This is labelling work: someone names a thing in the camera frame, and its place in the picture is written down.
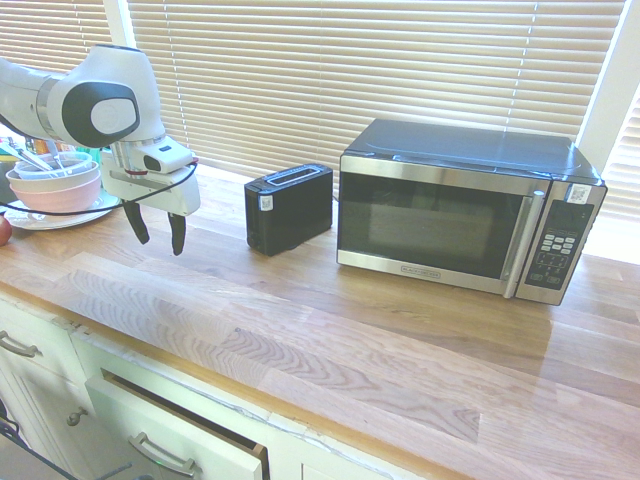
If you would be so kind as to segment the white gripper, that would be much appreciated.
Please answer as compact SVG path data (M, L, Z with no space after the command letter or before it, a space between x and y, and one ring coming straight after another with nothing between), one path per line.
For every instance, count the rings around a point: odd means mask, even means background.
M126 201L127 220L142 245L150 237L137 202L169 212L172 251L182 254L184 216L200 206L195 159L188 148L174 140L116 142L101 153L101 177L109 194Z

